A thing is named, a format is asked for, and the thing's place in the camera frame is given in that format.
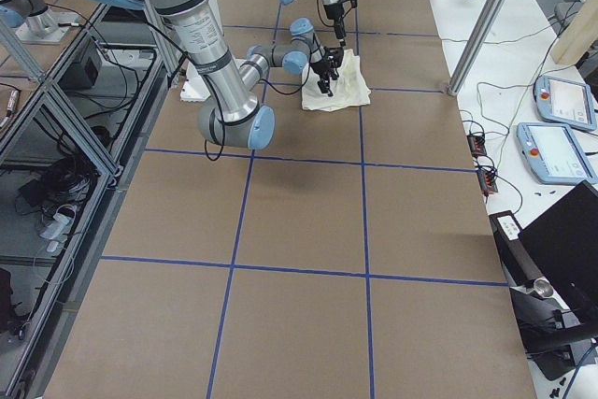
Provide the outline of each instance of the brown cardboard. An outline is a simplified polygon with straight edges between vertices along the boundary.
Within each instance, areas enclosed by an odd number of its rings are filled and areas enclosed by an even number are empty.
[[[373,273],[505,282],[475,174],[365,174]]]
[[[376,398],[530,399],[507,288],[372,281]]]
[[[44,398],[204,396],[227,274],[100,262]]]
[[[363,272],[361,168],[255,161],[238,262]]]
[[[146,153],[104,253],[229,263],[248,165],[247,159],[213,164],[202,155]]]
[[[369,397],[362,279],[237,271],[214,399]]]
[[[363,109],[365,160],[472,169],[455,97],[373,91]]]

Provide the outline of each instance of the cable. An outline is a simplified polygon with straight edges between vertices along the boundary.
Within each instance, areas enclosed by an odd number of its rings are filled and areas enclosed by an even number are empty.
[[[14,89],[15,91],[19,91],[19,93],[21,93],[21,92],[22,92],[22,90],[21,90],[21,89],[19,89],[19,88],[18,88],[18,87],[16,87],[16,86],[13,86],[12,84],[0,83],[0,86],[6,86],[7,88],[12,88],[12,89]]]
[[[214,88],[214,85],[212,84],[212,80],[209,79],[208,77],[204,77],[204,81],[208,85],[207,87],[209,88],[210,92],[213,93],[214,100],[216,100],[216,105],[218,106],[218,111],[221,114],[222,142],[220,143],[221,148],[218,151],[218,154],[216,156],[212,156],[211,154],[209,154],[209,152],[207,151],[207,139],[204,139],[204,151],[206,152],[206,157],[209,159],[209,161],[211,161],[212,163],[215,163],[216,161],[218,161],[221,158],[222,152],[224,151],[224,145],[225,145],[225,141],[226,141],[226,123],[224,122],[224,113],[222,112],[221,101],[218,98],[218,96],[215,94],[216,90]]]
[[[83,29],[87,29],[86,27],[91,27],[93,28],[93,30],[95,30],[95,32],[98,34],[98,36],[100,36],[100,39],[102,39],[104,41],[104,43],[107,43],[107,40],[102,36],[102,34],[100,33],[100,31],[97,29],[97,27],[93,24],[92,21],[90,21],[90,19],[88,19],[87,17],[83,16],[81,13],[79,13],[78,11],[69,8],[69,7],[62,7],[60,5],[54,5],[54,4],[47,4],[49,7],[55,7],[55,8],[60,8],[60,9],[64,9],[66,11],[70,11],[72,13],[75,14],[79,14],[79,16],[85,21],[85,25],[82,27]],[[95,45],[98,45],[98,43],[96,42],[95,38],[93,35],[90,34],[90,37],[93,40],[93,43]],[[109,63],[112,63],[114,65],[116,65],[120,70],[121,70],[121,74],[122,74],[122,79],[124,80],[124,97],[123,97],[123,101],[126,99],[126,97],[129,94],[129,85],[127,82],[127,77],[126,75],[124,75],[124,70],[132,70],[135,73],[135,80],[137,82],[137,85],[139,84],[139,78],[137,77],[136,71],[134,69],[131,69],[130,67],[126,67],[122,64],[118,63],[118,60],[116,58],[116,54],[114,53],[114,50],[111,51],[112,52],[112,57],[114,58],[114,62],[110,61],[110,59],[102,52],[100,51],[100,53],[102,54],[102,56],[106,59],[106,61],[108,61]]]
[[[280,95],[295,95],[296,93],[299,93],[306,86],[307,81],[309,80],[310,72],[311,72],[311,65],[307,67],[306,80],[303,83],[301,83],[301,85],[297,89],[295,89],[294,91],[291,91],[290,93],[285,93],[285,92],[277,89],[277,87],[274,84],[272,84],[270,81],[268,81],[265,78],[262,78],[262,81],[265,84],[267,84],[268,86],[270,86],[276,93],[279,93]]]
[[[573,387],[573,382],[575,382],[577,374],[579,374],[579,370],[581,369],[581,366],[583,366],[583,364],[586,362],[586,359],[590,357],[590,354],[594,351],[595,348],[596,345],[592,344],[579,360],[579,363],[577,364],[576,369],[573,372],[573,375],[571,376],[571,380],[569,380],[569,385],[567,385],[567,389],[564,391],[564,394],[562,395],[562,399],[567,399],[567,397],[569,397],[569,392],[571,391],[571,387]]]
[[[513,189],[515,189],[515,192],[517,192],[519,194],[519,196],[520,196],[520,205],[517,208],[517,210],[515,212],[513,212],[513,215],[517,215],[521,211],[521,208],[523,207],[523,194],[517,188],[517,186],[515,184],[513,184],[511,181],[509,181],[507,179],[504,179],[503,177],[501,177],[500,175],[498,175],[498,173],[496,174],[496,177],[499,178],[499,179],[501,179],[505,183],[507,183],[509,186],[511,186]]]

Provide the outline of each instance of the white cloth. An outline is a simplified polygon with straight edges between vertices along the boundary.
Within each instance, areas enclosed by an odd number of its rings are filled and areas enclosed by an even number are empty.
[[[312,71],[304,69],[303,81],[309,73],[309,79],[301,90],[302,107],[308,111],[337,111],[344,107],[360,107],[370,104],[370,90],[365,84],[359,67],[359,56],[353,50],[345,50],[343,63],[338,68],[338,80],[330,81],[330,90],[333,96],[329,97],[320,92],[318,87],[319,77]]]

